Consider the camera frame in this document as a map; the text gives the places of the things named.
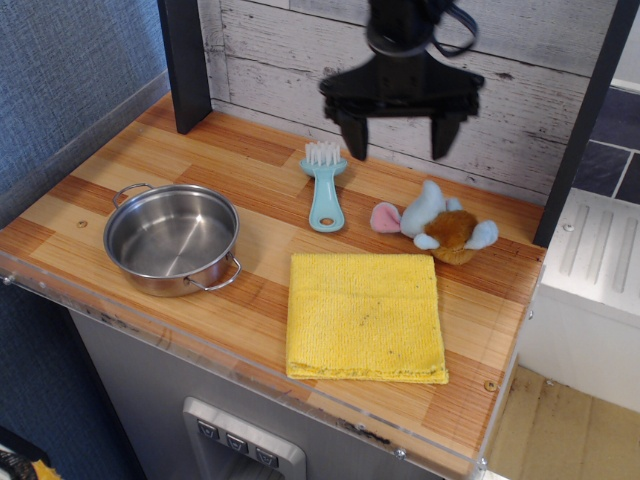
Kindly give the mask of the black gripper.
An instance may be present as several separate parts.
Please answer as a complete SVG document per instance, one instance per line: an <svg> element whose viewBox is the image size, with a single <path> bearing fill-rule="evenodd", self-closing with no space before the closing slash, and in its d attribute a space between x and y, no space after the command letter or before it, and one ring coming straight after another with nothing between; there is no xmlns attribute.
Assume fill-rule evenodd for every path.
<svg viewBox="0 0 640 480"><path fill-rule="evenodd" d="M376 54L364 64L323 79L326 114L357 160L368 156L370 118L428 117L432 158L445 157L462 121L479 111L484 78L445 65L428 52L410 57Z"/></svg>

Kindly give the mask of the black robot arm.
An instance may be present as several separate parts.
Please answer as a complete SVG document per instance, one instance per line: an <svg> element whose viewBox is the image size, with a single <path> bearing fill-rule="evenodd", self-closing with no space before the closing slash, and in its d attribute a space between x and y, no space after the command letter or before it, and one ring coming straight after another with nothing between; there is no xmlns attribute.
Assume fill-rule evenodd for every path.
<svg viewBox="0 0 640 480"><path fill-rule="evenodd" d="M427 48L444 57L466 53L476 43L478 26L453 1L371 1L366 39L373 56L363 65L324 78L319 90L325 116L340 127L352 157L367 158L367 119L428 117L431 155L447 155L460 124L479 113L484 78L442 64ZM461 46L447 48L435 37L436 26L448 14L471 35Z"/></svg>

